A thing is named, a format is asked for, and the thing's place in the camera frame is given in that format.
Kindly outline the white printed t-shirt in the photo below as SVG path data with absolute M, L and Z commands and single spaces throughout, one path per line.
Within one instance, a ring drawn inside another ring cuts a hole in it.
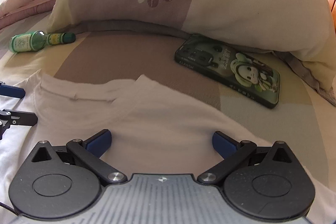
M 335 193 L 326 188 L 327 170 L 317 123 L 310 111 L 290 105 L 268 110 L 247 99 L 229 99 L 220 110 L 163 86 L 146 76 L 81 84 L 38 71 L 18 83 L 25 98 L 3 97 L 5 109 L 33 112 L 35 127 L 13 126 L 1 140 L 1 201 L 9 204 L 8 188 L 18 168 L 40 140 L 64 145 L 109 129 L 113 144 L 103 160 L 130 176 L 133 173 L 193 173 L 220 162 L 212 135 L 221 131 L 236 140 L 268 146 L 288 143 L 315 185 L 309 212 L 314 223 L 335 221 Z

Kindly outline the green glass bottle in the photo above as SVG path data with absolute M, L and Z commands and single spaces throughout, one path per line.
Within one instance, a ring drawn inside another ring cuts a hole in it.
M 9 41 L 9 50 L 13 53 L 37 52 L 45 46 L 70 44 L 75 41 L 76 35 L 72 32 L 45 34 L 34 31 L 13 36 Z

